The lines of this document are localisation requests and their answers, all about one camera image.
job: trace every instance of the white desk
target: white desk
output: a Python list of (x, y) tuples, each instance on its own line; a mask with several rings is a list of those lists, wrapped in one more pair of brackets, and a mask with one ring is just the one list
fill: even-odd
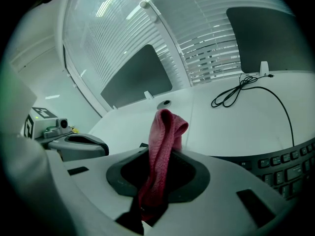
[[(231, 108), (211, 108), (212, 100), (238, 85), (238, 77), (191, 87), (111, 111), (90, 131), (104, 140), (110, 154), (147, 143), (156, 106), (171, 100), (169, 110), (189, 123), (183, 147), (205, 155), (241, 156), (269, 153), (292, 146), (285, 112), (262, 89), (242, 91)], [(315, 74), (277, 73), (251, 86), (272, 90), (285, 105), (295, 145), (315, 137)]]

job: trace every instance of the keyboard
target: keyboard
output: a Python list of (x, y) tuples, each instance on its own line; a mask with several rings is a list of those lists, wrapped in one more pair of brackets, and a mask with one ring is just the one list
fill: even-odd
[(215, 157), (240, 165), (291, 200), (310, 182), (315, 169), (315, 138), (268, 154)]

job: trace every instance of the window blinds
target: window blinds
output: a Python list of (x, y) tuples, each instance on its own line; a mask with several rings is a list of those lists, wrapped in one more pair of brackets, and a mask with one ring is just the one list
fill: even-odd
[(69, 0), (63, 42), (99, 102), (103, 101), (100, 93), (110, 79), (146, 44), (154, 47), (173, 90), (183, 88), (176, 64), (144, 9), (126, 19), (137, 6), (135, 0)]
[(291, 13), (282, 0), (154, 0), (153, 4), (176, 38), (193, 85), (242, 72), (228, 8), (251, 6)]

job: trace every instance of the red cloth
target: red cloth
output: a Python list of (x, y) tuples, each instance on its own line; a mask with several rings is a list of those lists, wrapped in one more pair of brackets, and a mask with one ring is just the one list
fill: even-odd
[[(167, 109), (157, 111), (149, 135), (150, 174), (139, 190), (139, 206), (156, 208), (163, 204), (163, 195), (169, 157), (172, 148), (182, 148), (182, 134), (188, 123)], [(155, 216), (154, 212), (142, 209), (142, 220)]]

